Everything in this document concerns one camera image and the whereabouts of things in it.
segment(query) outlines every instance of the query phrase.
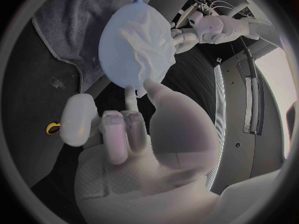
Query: gray cloth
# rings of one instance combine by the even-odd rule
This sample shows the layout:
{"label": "gray cloth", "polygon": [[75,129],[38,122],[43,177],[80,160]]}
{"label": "gray cloth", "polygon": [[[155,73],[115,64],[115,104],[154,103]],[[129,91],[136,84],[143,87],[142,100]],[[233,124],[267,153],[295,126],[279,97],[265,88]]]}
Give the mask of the gray cloth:
{"label": "gray cloth", "polygon": [[98,45],[104,27],[118,9],[133,1],[48,0],[33,17],[33,25],[52,55],[76,66],[80,92],[103,76]]}

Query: robotic hand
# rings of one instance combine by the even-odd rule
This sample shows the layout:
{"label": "robotic hand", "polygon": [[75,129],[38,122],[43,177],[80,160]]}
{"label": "robotic hand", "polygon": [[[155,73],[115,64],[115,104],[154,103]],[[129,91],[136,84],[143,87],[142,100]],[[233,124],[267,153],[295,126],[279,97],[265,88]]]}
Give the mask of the robotic hand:
{"label": "robotic hand", "polygon": [[176,54],[191,49],[196,43],[219,44],[236,40],[240,36],[255,40],[260,38],[258,23],[252,18],[237,20],[224,15],[204,17],[201,12],[195,11],[189,17],[189,22],[192,28],[171,31],[174,39],[178,39],[179,36],[190,37],[176,45]]}
{"label": "robotic hand", "polygon": [[[198,223],[218,202],[203,176],[219,161],[213,122],[181,93],[150,79],[144,88],[156,108],[150,137],[133,87],[125,91],[127,111],[106,111],[99,118],[87,94],[71,97],[64,109],[62,139],[84,144],[75,197],[88,224]],[[103,144],[91,135],[94,127]]]}

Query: white robot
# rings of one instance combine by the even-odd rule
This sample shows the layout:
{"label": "white robot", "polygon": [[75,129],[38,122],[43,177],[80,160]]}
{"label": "white robot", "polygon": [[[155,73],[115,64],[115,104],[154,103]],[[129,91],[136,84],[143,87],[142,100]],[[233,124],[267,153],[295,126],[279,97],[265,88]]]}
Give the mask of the white robot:
{"label": "white robot", "polygon": [[[176,53],[241,35],[259,39],[259,25],[250,18],[203,17],[196,11],[189,21],[193,28],[171,31]],[[75,196],[86,222],[224,224],[252,206],[278,172],[232,185],[221,196],[208,191],[204,174],[220,159],[212,120],[192,99],[150,78],[144,89],[156,108],[150,136],[133,86],[125,89],[126,111],[99,117],[88,94],[71,97],[65,106],[60,135],[84,147]]]}

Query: gray towel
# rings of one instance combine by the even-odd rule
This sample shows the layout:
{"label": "gray towel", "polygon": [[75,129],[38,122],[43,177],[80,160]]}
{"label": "gray towel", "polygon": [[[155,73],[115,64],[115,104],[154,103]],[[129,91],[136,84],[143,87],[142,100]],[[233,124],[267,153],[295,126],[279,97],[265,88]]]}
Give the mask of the gray towel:
{"label": "gray towel", "polygon": [[80,92],[103,76],[98,45],[104,27],[118,9],[133,1],[48,0],[33,17],[33,25],[52,55],[78,69]]}

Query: yellow object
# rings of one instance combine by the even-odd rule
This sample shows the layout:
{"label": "yellow object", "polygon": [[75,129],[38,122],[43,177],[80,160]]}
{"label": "yellow object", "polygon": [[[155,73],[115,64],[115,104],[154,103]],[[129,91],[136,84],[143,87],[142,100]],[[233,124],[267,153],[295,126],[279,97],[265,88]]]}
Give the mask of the yellow object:
{"label": "yellow object", "polygon": [[52,122],[52,123],[48,124],[48,126],[46,128],[46,133],[47,134],[57,134],[59,132],[59,127],[60,127],[60,123]]}

